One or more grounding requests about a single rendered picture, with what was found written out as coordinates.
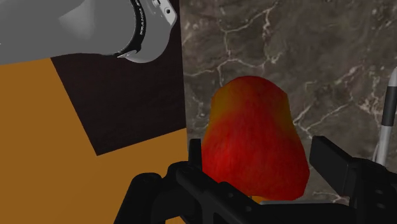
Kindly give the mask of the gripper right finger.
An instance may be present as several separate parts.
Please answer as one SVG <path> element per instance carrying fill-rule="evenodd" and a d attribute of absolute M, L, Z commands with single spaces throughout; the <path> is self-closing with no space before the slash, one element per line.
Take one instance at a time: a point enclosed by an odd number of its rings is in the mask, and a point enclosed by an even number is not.
<path fill-rule="evenodd" d="M 369 159 L 352 157 L 324 136 L 314 136 L 309 162 L 349 205 L 337 211 L 346 224 L 397 224 L 397 173 Z"/>

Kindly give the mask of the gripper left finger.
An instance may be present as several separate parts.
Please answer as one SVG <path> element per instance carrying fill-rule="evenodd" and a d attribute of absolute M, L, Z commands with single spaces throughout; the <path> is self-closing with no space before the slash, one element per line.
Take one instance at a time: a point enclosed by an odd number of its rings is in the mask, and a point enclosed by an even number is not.
<path fill-rule="evenodd" d="M 201 141 L 191 139 L 188 160 L 171 164 L 165 177 L 138 174 L 130 182 L 114 224 L 264 224 L 262 207 L 226 182 L 202 171 Z"/>

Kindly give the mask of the grey black pen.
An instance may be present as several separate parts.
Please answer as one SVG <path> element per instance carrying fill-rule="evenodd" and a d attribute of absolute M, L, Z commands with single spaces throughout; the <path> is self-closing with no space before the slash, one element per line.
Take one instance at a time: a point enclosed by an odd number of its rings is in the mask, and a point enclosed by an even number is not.
<path fill-rule="evenodd" d="M 394 119 L 397 111 L 397 67 L 395 67 L 390 75 L 387 84 L 384 107 L 382 112 L 382 120 L 379 132 L 379 140 L 372 160 L 380 165 L 386 164 L 386 157 L 389 149 L 391 132 L 394 125 Z"/>

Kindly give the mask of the red yellow apple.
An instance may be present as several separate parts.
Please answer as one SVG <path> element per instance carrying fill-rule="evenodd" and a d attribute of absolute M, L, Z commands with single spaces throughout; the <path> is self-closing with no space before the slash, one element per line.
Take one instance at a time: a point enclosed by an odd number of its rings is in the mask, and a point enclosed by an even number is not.
<path fill-rule="evenodd" d="M 310 171 L 287 93 L 259 76 L 241 76 L 221 87 L 211 101 L 202 170 L 248 196 L 301 197 Z"/>

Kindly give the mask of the dark robot stand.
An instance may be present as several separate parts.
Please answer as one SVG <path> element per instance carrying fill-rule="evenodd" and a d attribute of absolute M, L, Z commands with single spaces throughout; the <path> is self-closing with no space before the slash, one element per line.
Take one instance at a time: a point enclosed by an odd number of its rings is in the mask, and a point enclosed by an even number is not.
<path fill-rule="evenodd" d="M 153 62 L 81 53 L 52 62 L 97 156 L 186 127 L 179 24 Z"/>

